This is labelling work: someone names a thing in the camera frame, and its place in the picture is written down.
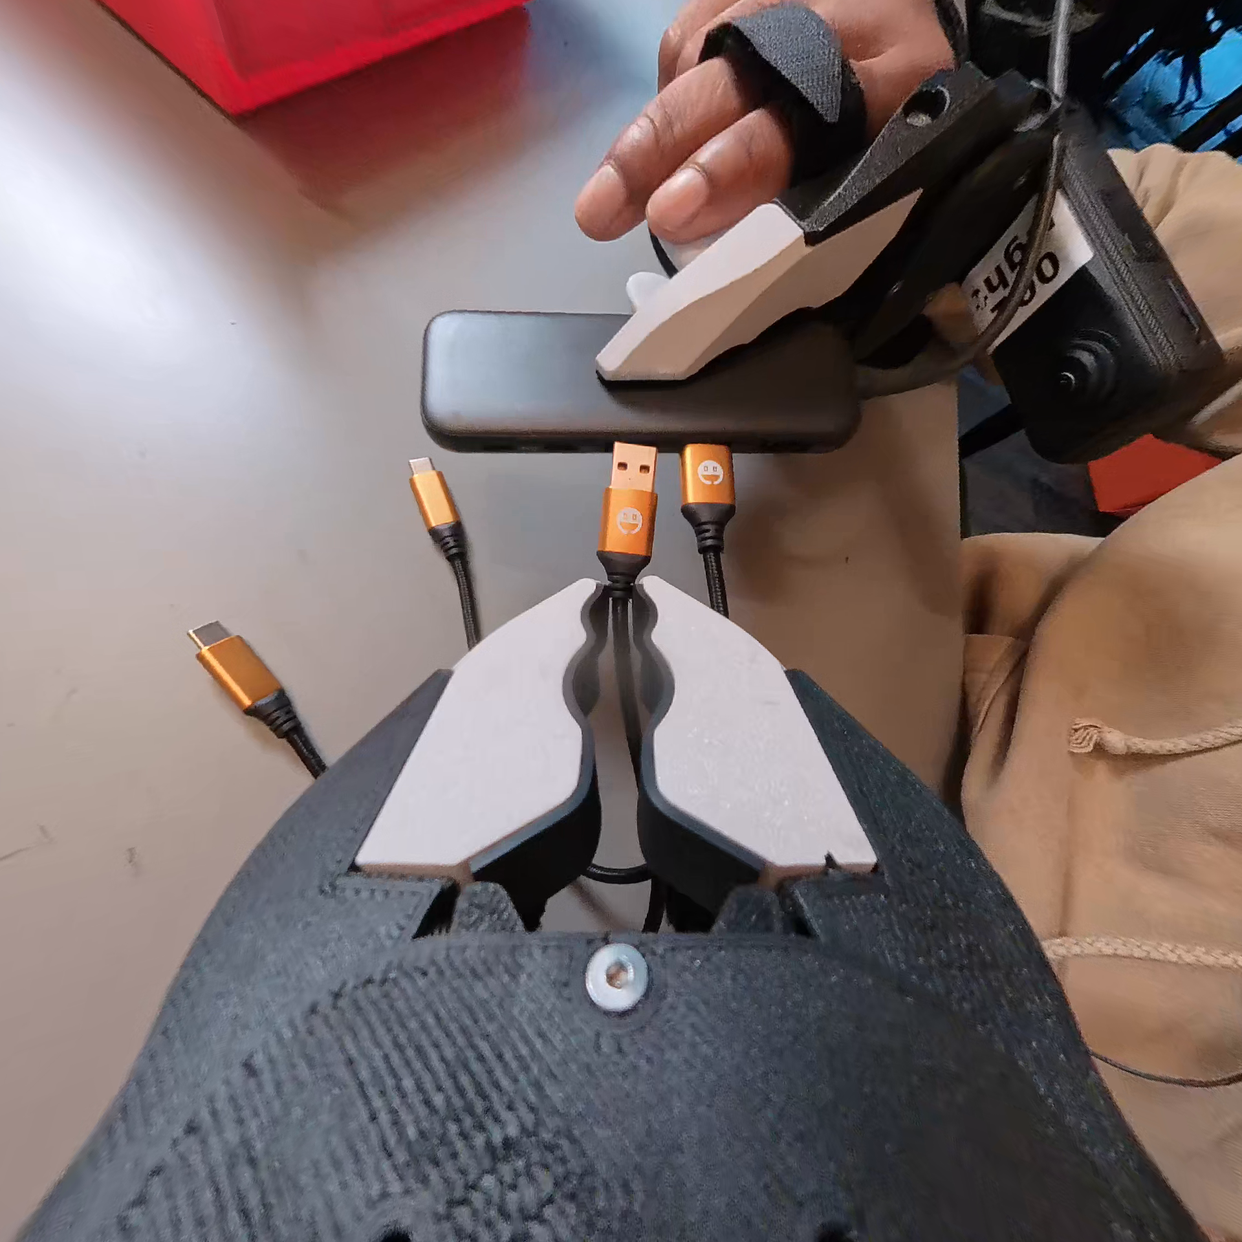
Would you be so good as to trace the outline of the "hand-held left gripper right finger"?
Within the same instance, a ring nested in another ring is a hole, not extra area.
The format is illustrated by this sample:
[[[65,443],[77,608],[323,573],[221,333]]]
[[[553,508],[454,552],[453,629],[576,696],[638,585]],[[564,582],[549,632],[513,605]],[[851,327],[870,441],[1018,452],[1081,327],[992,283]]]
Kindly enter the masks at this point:
[[[676,892],[731,892],[877,855],[783,663],[732,620],[648,577],[635,650],[649,719],[639,836]]]

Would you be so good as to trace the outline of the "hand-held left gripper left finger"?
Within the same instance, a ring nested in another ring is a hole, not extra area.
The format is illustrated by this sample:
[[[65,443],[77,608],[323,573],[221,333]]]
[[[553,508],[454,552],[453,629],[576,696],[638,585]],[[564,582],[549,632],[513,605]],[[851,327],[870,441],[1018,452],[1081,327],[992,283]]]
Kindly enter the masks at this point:
[[[608,601],[577,580],[463,657],[355,855],[367,876],[559,892],[601,839]]]

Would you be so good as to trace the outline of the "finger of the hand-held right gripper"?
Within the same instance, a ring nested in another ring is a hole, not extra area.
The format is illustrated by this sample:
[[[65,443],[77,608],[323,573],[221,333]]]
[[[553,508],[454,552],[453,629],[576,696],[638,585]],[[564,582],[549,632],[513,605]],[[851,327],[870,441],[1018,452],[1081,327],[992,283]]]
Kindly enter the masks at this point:
[[[890,245],[914,191],[818,243],[777,203],[754,209],[675,277],[641,296],[598,353],[601,379],[682,382],[775,323],[840,298]]]

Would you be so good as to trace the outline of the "black usb cable orange plugs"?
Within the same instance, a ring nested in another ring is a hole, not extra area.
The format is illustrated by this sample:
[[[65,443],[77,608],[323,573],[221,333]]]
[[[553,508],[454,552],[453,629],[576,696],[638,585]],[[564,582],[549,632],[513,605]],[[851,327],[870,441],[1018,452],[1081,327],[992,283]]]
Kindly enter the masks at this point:
[[[654,548],[657,462],[658,453],[652,447],[614,446],[598,551],[604,563],[618,574],[623,598],[629,598],[632,583],[648,565]],[[465,638],[468,650],[474,650],[482,639],[482,631],[462,515],[445,475],[429,458],[413,459],[408,469],[410,489],[428,536],[454,573]],[[312,780],[320,780],[329,770],[326,762],[284,685],[249,642],[218,622],[193,629],[190,638],[198,663],[241,713],[261,722],[272,737],[290,747]]]
[[[679,453],[679,484],[681,514],[694,530],[695,545],[704,563],[709,605],[715,613],[728,617],[723,551],[725,530],[737,512],[732,452],[725,446],[691,444],[683,447]],[[638,693],[632,681],[627,622],[632,591],[629,598],[623,598],[618,574],[614,573],[611,564],[604,563],[599,552],[598,555],[601,565],[607,570],[611,595],[615,601],[611,629],[618,667],[617,682],[623,700],[623,722],[632,767],[638,768],[641,764],[639,710]]]

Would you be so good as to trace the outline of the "slim dark grey usb hub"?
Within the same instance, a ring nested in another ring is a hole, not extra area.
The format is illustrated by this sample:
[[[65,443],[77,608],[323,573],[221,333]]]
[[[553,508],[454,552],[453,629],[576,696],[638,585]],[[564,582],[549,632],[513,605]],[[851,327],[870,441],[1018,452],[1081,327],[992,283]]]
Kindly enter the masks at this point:
[[[862,421],[856,370],[833,326],[799,314],[681,382],[602,381],[596,356],[627,322],[607,314],[453,311],[425,335],[423,424],[457,453],[833,453]]]

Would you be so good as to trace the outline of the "red plastic bin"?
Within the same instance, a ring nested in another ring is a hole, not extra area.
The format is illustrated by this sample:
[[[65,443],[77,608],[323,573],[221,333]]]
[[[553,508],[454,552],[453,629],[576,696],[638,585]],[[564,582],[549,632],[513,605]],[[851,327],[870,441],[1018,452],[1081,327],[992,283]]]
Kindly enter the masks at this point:
[[[228,116],[521,11],[522,2],[102,2]]]

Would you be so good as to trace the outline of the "person's right hand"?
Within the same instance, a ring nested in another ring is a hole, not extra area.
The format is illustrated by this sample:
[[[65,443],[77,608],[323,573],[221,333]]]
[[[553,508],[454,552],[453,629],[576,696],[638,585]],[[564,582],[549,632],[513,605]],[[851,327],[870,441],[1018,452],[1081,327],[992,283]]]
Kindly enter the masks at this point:
[[[864,92],[873,141],[933,75],[956,67],[936,4],[811,2],[837,36]],[[617,137],[576,205],[580,230],[612,242],[645,224],[666,243],[728,230],[793,184],[793,134],[754,76],[703,58],[715,27],[766,2],[686,4],[658,52],[658,94]]]

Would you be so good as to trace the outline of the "orange plastic object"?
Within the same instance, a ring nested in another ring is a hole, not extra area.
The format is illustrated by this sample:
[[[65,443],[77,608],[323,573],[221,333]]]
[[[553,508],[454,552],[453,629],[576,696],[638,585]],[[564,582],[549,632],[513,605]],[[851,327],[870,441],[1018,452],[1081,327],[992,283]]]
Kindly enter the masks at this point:
[[[1142,443],[1090,463],[1089,474],[1097,511],[1129,518],[1219,463],[1177,446]]]

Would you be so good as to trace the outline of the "beige hoodie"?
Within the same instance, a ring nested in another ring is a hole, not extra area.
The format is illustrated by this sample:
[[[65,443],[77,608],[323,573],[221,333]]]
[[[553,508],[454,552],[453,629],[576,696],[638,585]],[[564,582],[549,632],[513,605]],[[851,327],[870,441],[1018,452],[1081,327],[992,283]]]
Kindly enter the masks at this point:
[[[1239,1240],[1241,171],[1112,159],[1225,356],[1161,438],[1222,465],[1105,539],[967,539],[961,804],[1129,1124]]]

